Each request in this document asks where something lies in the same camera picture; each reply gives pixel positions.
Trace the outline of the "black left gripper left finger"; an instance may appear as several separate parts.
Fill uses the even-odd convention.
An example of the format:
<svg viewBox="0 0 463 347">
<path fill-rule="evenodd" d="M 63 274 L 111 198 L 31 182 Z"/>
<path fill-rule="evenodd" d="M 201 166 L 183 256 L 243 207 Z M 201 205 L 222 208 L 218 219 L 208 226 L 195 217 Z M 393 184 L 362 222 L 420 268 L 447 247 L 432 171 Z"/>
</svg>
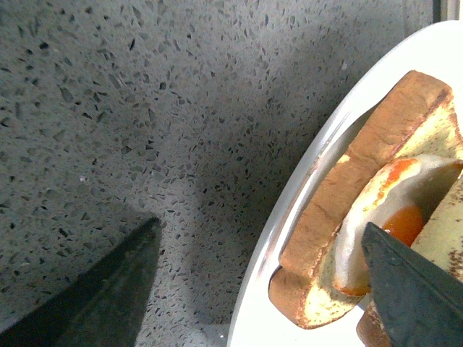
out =
<svg viewBox="0 0 463 347">
<path fill-rule="evenodd" d="M 161 238 L 151 218 L 66 290 L 1 332 L 2 346 L 134 346 Z"/>
</svg>

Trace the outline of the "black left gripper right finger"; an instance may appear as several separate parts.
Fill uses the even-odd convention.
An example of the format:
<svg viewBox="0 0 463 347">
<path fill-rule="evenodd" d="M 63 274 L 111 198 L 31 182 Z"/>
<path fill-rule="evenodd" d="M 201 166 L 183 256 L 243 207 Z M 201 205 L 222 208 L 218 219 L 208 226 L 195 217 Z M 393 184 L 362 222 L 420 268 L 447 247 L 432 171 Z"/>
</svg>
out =
<svg viewBox="0 0 463 347">
<path fill-rule="evenodd" d="M 361 245 L 391 344 L 461 346 L 462 283 L 374 223 Z"/>
</svg>

